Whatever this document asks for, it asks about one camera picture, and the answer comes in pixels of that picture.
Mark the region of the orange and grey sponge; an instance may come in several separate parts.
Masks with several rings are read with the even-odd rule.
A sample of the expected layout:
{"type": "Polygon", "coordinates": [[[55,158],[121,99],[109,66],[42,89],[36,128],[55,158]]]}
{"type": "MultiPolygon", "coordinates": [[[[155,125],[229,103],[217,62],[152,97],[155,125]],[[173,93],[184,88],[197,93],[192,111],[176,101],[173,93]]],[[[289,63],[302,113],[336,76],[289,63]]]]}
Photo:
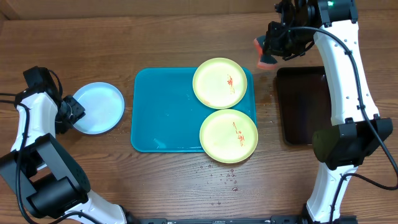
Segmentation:
{"type": "Polygon", "coordinates": [[[263,53],[265,39],[264,35],[254,39],[254,46],[259,54],[257,67],[263,70],[273,70],[277,66],[277,60],[273,56],[263,53]]]}

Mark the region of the light blue plate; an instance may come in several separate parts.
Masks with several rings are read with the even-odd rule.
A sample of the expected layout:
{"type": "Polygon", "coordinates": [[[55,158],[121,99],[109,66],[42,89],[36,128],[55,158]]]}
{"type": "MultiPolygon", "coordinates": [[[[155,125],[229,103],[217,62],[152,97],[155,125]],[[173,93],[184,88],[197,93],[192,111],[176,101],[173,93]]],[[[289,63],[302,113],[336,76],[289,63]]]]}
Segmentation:
{"type": "Polygon", "coordinates": [[[122,93],[113,85],[94,82],[81,87],[74,99],[85,109],[85,115],[74,128],[84,134],[103,134],[117,125],[125,109],[122,93]]]}

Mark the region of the yellow-green plate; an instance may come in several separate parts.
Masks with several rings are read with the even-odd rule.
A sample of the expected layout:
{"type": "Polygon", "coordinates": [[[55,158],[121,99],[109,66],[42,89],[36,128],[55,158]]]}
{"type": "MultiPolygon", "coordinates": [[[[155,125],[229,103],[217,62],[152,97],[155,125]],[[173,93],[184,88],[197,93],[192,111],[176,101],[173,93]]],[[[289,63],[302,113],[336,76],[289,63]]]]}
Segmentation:
{"type": "Polygon", "coordinates": [[[246,94],[248,81],[243,68],[228,58],[203,62],[193,76],[193,91],[201,103],[213,109],[238,104],[246,94]]]}
{"type": "Polygon", "coordinates": [[[200,144],[212,159],[225,164],[238,163],[256,149],[257,127],[248,115],[238,110],[218,110],[202,123],[200,144]]]}

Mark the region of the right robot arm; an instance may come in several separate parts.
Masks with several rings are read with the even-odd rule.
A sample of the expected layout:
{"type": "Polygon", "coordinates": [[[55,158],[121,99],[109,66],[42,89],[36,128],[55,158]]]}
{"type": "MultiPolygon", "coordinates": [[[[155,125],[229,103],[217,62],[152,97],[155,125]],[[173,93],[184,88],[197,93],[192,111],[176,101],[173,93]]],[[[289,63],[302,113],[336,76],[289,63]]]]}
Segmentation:
{"type": "Polygon", "coordinates": [[[358,10],[354,1],[281,1],[280,22],[271,22],[254,42],[258,66],[270,69],[276,57],[290,60],[313,46],[320,52],[331,100],[331,127],[316,131],[313,151],[319,162],[314,190],[300,215],[276,216],[271,222],[356,223],[342,217],[340,205],[358,167],[384,147],[393,127],[381,118],[369,92],[359,51],[358,10]]]}

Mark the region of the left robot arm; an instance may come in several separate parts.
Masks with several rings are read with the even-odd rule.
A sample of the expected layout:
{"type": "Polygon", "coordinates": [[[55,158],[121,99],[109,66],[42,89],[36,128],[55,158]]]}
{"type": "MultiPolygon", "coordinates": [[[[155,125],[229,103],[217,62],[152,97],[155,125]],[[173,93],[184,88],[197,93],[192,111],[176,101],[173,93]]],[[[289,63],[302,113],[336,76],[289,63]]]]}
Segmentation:
{"type": "Polygon", "coordinates": [[[84,117],[84,107],[62,95],[52,70],[34,66],[23,75],[27,88],[10,102],[19,113],[17,137],[10,153],[1,157],[1,177],[15,193],[25,220],[139,223],[124,207],[92,191],[84,170],[55,138],[84,117]]]}

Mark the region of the black rectangular tray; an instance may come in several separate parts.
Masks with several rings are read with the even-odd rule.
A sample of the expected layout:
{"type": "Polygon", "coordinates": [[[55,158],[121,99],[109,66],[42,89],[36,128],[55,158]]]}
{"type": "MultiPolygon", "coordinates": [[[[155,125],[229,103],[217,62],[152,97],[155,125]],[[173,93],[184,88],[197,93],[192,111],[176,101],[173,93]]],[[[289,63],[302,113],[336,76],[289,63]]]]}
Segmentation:
{"type": "Polygon", "coordinates": [[[315,131],[331,127],[330,91],[324,67],[280,68],[275,83],[285,143],[311,145],[315,131]]]}

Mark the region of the teal plastic tray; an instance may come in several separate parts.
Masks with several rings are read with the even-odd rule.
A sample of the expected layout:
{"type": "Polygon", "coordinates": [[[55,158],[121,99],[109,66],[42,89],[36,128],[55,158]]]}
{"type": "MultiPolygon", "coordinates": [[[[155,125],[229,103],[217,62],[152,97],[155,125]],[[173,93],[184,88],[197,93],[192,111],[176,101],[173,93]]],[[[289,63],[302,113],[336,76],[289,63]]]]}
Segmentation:
{"type": "Polygon", "coordinates": [[[214,110],[193,91],[194,67],[145,68],[134,80],[131,144],[139,152],[203,152],[200,127],[214,110]]]}

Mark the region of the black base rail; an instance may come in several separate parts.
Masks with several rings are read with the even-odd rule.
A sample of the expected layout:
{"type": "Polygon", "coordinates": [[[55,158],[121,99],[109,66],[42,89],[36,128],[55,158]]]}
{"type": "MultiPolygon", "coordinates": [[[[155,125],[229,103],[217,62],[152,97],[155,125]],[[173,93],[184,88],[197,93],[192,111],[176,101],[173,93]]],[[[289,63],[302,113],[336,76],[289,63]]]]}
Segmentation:
{"type": "Polygon", "coordinates": [[[213,219],[179,219],[141,218],[141,224],[300,224],[311,223],[309,219],[300,215],[274,215],[269,218],[213,218],[213,219]]]}

